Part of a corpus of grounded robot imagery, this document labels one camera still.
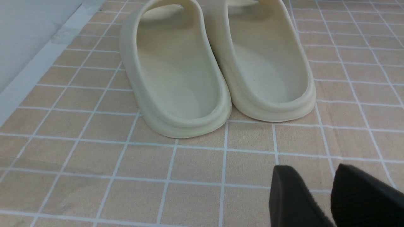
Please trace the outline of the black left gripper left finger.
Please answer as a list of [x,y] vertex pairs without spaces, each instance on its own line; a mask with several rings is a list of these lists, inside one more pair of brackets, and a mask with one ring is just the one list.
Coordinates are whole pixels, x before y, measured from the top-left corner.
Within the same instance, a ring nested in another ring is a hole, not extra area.
[[273,168],[269,196],[272,227],[333,227],[300,174],[288,165]]

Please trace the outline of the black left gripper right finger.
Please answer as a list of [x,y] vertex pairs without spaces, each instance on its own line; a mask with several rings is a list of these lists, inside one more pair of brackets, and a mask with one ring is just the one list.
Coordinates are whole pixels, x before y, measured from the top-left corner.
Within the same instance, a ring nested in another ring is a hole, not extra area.
[[350,164],[339,164],[331,191],[338,227],[402,227],[404,194]]

